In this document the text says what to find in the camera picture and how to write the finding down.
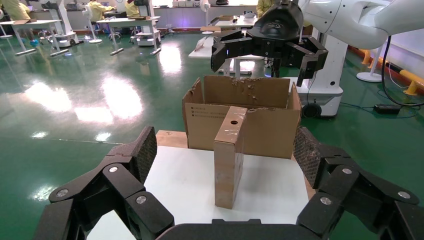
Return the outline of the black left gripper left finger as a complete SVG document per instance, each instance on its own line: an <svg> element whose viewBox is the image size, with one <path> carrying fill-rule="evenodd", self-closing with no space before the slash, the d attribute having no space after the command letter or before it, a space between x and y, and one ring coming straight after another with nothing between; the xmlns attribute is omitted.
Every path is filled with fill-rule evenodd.
<svg viewBox="0 0 424 240"><path fill-rule="evenodd" d="M175 224L145 187L157 150L152 126L135 141L113 147L98 166L49 195L33 238L85 240L101 217L113 211L137 240L157 239Z"/></svg>

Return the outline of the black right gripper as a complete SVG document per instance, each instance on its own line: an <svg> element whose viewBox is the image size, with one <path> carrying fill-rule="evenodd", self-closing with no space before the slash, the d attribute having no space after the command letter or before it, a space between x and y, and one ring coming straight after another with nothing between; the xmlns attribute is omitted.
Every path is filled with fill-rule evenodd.
<svg viewBox="0 0 424 240"><path fill-rule="evenodd" d="M299 69L296 86L324 68L328 50L314 37L303 37L304 16L296 2L276 2L251 29L221 32L213 38L210 68L216 72L226 61L255 55L286 59Z"/></svg>

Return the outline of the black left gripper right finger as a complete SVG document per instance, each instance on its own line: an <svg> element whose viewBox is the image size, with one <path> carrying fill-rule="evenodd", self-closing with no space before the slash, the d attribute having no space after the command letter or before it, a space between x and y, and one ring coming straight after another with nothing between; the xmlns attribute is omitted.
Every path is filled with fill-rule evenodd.
<svg viewBox="0 0 424 240"><path fill-rule="evenodd" d="M329 239L345 212L381 240L423 239L424 209L411 191L364 170L304 126L296 130L293 155L315 190L296 223L316 239Z"/></svg>

